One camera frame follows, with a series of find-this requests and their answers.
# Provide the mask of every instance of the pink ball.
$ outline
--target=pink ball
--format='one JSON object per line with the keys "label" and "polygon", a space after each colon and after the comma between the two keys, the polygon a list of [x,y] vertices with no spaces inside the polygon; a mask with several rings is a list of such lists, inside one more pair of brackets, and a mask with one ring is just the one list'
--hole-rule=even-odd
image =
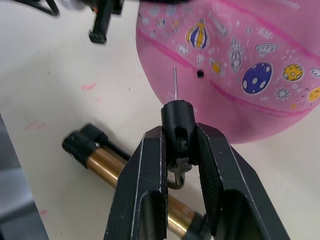
{"label": "pink ball", "polygon": [[297,123],[320,101],[320,2],[296,2],[141,3],[136,47],[153,91],[163,104],[174,100],[176,67],[179,99],[231,143]]}

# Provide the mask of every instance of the white surface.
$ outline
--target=white surface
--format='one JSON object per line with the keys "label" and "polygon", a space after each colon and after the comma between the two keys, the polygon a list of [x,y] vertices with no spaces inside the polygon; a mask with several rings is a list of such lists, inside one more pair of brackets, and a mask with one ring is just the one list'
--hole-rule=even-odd
{"label": "white surface", "polygon": [[[161,123],[162,105],[136,51],[137,9],[126,2],[123,16],[112,18],[107,46],[97,46],[87,36],[88,9],[62,9],[54,19],[0,1],[0,113],[51,240],[102,240],[113,196],[62,150],[63,138],[92,122],[132,152]],[[234,146],[257,171],[292,240],[319,239],[319,120],[316,109],[281,134]],[[197,169],[173,194],[204,212]]]}

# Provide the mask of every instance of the metal needle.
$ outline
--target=metal needle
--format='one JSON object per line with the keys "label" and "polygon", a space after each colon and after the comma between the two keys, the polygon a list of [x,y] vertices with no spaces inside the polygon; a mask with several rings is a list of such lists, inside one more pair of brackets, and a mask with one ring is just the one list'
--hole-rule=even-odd
{"label": "metal needle", "polygon": [[177,69],[173,68],[173,81],[174,81],[174,100],[178,100],[178,82],[177,82]]}

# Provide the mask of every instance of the planet print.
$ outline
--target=planet print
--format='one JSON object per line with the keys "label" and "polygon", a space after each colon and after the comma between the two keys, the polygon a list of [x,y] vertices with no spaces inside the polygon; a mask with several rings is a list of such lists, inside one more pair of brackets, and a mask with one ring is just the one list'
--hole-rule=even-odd
{"label": "planet print", "polygon": [[314,102],[317,101],[320,98],[320,87],[317,87],[313,89],[311,92],[308,94],[308,101]]}
{"label": "planet print", "polygon": [[248,69],[242,79],[242,88],[248,94],[257,94],[264,90],[272,77],[272,66],[268,62],[260,62]]}
{"label": "planet print", "polygon": [[222,68],[221,63],[219,61],[214,60],[212,57],[209,57],[209,63],[212,66],[213,71],[221,76],[225,76],[225,70]]}
{"label": "planet print", "polygon": [[304,69],[297,63],[289,64],[283,70],[285,79],[296,82],[304,75]]}

